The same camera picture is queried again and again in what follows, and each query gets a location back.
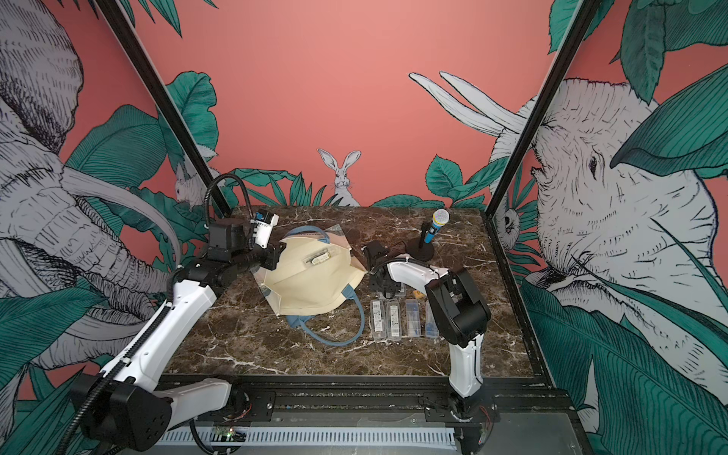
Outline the cream canvas tote bag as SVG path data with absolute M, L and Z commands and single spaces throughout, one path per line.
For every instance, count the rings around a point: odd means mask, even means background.
M 321 229 L 296 227 L 282 238 L 284 248 L 273 270 L 254 267 L 252 276 L 276 316 L 284 316 L 293 329 L 300 329 L 328 346 L 344 347 L 357 341 L 366 322 L 364 307 L 356 293 L 366 273 L 353 256 L 351 245 L 339 224 Z M 328 250 L 331 258 L 311 267 L 306 259 L 318 251 Z M 329 313 L 345 301 L 358 308 L 359 327 L 347 341 L 334 341 L 315 334 L 306 323 L 314 316 Z

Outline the clear compass set case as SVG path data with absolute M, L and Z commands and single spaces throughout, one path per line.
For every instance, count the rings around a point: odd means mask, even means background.
M 387 318 L 388 318 L 388 340 L 400 341 L 402 338 L 401 315 L 398 301 L 387 301 Z

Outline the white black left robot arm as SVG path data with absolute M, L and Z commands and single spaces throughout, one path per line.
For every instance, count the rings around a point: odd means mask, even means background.
M 239 276 L 252 267 L 276 267 L 281 246 L 269 239 L 277 215 L 257 212 L 244 227 L 240 219 L 210 223 L 206 253 L 176 269 L 168 295 L 138 335 L 96 375 L 83 373 L 69 389 L 75 414 L 55 450 L 64 454 L 76 433 L 123 449 L 151 449 L 165 432 L 201 413 L 227 405 L 231 383 L 205 379 L 158 392 L 162 373 L 191 328 Z

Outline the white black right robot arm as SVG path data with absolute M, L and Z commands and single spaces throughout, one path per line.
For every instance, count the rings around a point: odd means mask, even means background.
M 362 248 L 370 286 L 387 299 L 403 286 L 427 296 L 439 333 L 449 344 L 449 385 L 460 398 L 470 398 L 483 386 L 481 352 L 491 320 L 485 297 L 465 267 L 432 265 L 431 244 L 420 248 L 411 240 L 405 247 L 398 254 L 378 241 Z

